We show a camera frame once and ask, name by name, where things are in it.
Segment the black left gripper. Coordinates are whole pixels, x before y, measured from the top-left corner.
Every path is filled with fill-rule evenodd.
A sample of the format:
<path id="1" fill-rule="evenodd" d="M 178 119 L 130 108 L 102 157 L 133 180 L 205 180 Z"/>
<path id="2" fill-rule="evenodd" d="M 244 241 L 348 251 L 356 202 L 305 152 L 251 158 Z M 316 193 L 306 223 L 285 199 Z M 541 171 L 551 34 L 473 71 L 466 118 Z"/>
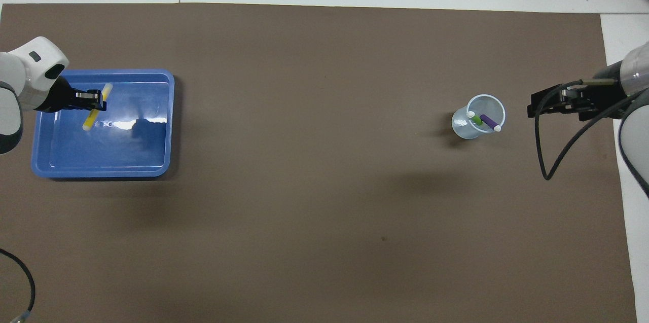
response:
<path id="1" fill-rule="evenodd" d="M 107 110 L 106 95 L 102 90 L 77 91 L 66 78 L 58 77 L 49 89 L 46 99 L 35 110 L 44 113 L 74 110 L 76 96 L 77 110 L 103 112 Z"/>

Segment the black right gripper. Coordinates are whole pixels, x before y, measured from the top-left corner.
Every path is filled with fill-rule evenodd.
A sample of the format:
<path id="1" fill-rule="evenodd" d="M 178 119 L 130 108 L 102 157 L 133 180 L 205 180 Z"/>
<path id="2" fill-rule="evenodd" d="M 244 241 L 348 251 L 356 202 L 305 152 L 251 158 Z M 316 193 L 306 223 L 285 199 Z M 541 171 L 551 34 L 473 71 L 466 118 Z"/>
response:
<path id="1" fill-rule="evenodd" d="M 527 106 L 527 117 L 535 118 L 549 114 L 575 114 L 579 113 L 578 120 L 589 121 L 604 111 L 612 108 L 608 118 L 620 120 L 627 105 L 617 105 L 619 101 L 627 98 L 620 80 L 614 78 L 595 78 L 581 80 L 583 86 L 580 90 L 578 84 L 559 84 L 530 96 Z M 587 102 L 586 110 L 575 105 L 582 99 Z"/>

